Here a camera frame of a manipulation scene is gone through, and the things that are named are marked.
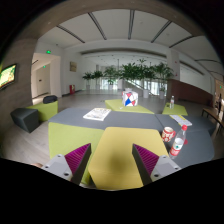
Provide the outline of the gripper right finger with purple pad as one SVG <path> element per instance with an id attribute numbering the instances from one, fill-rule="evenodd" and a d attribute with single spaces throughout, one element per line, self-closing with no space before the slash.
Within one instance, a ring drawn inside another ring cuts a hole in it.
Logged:
<path id="1" fill-rule="evenodd" d="M 180 170 L 169 156 L 158 156 L 137 144 L 132 145 L 132 155 L 143 185 L 148 185 Z"/>

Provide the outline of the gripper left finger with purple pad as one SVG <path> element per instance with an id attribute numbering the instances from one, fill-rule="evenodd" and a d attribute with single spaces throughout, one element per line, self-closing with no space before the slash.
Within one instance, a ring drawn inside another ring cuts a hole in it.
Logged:
<path id="1" fill-rule="evenodd" d="M 66 155 L 57 154 L 42 169 L 79 185 L 91 155 L 91 144 L 85 144 Z"/>

